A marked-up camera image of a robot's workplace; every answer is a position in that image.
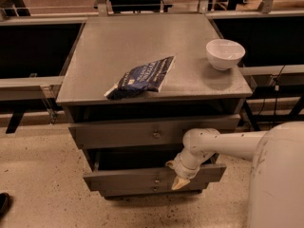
drawer knob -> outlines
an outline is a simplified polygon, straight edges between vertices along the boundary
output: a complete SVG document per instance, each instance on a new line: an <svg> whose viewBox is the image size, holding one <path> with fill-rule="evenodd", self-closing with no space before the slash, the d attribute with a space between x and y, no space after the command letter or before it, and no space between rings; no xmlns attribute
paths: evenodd
<svg viewBox="0 0 304 228"><path fill-rule="evenodd" d="M160 132L159 131L154 131L153 137L154 137L154 139L159 139L161 137Z"/></svg>

gray desk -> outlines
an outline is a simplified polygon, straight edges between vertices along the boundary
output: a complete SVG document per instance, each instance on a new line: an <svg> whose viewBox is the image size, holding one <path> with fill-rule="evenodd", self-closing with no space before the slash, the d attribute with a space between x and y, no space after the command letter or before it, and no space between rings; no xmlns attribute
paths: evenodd
<svg viewBox="0 0 304 228"><path fill-rule="evenodd" d="M252 91L238 67L217 71L208 64L205 46L215 38L202 14L87 20L57 104L65 109L70 132L91 165L92 173L84 176L90 190L105 197L171 192L175 174L157 166L155 158L162 164L173 158L187 129L235 129L242 99ZM120 101L104 96L132 67L171 55L176 62L160 93ZM210 161L201 169L183 191L201 191L219 181L225 165Z"/></svg>

blue snack bag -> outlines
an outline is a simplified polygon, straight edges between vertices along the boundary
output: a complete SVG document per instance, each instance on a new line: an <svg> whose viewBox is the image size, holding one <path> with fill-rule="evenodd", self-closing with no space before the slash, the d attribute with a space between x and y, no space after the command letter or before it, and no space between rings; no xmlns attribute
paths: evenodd
<svg viewBox="0 0 304 228"><path fill-rule="evenodd" d="M174 56L166 57L131 69L114 87L106 92L106 98L120 100L134 97L144 91L159 92L174 59Z"/></svg>

drawer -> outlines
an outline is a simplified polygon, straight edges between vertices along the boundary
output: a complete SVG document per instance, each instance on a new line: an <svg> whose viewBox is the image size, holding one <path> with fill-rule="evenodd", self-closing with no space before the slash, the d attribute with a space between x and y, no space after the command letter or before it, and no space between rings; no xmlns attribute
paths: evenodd
<svg viewBox="0 0 304 228"><path fill-rule="evenodd" d="M235 114L75 123L69 130L81 149L174 144L182 143L182 136L188 129L208 127L231 131L237 127L239 119Z"/></svg>
<svg viewBox="0 0 304 228"><path fill-rule="evenodd" d="M179 191L201 191L209 182L220 181L226 165L204 164L197 176ZM84 175L91 191L104 197L176 192L171 186L176 173L168 167L94 171Z"/></svg>

black shoe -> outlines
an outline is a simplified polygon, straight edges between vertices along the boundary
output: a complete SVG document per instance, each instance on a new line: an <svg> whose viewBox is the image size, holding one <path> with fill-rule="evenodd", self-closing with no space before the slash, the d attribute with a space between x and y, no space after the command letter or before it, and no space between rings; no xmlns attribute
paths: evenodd
<svg viewBox="0 0 304 228"><path fill-rule="evenodd" d="M0 194L0 217L7 212L9 207L10 195L7 193Z"/></svg>

